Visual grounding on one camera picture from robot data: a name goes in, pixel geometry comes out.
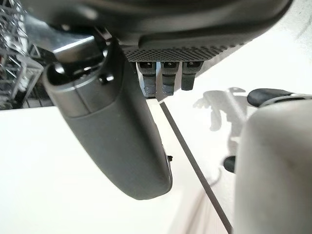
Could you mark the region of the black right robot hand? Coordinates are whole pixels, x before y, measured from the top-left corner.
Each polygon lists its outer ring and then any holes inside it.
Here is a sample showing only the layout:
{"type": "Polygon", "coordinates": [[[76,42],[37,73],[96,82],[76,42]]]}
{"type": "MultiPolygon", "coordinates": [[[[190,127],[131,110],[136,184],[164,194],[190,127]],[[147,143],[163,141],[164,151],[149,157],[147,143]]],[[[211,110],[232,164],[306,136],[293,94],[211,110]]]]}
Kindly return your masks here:
{"type": "Polygon", "coordinates": [[[163,92],[191,90],[203,63],[262,35],[290,0],[24,0],[32,41],[53,54],[43,84],[107,178],[147,200],[172,187],[169,159],[146,98],[156,65],[163,92]]]}

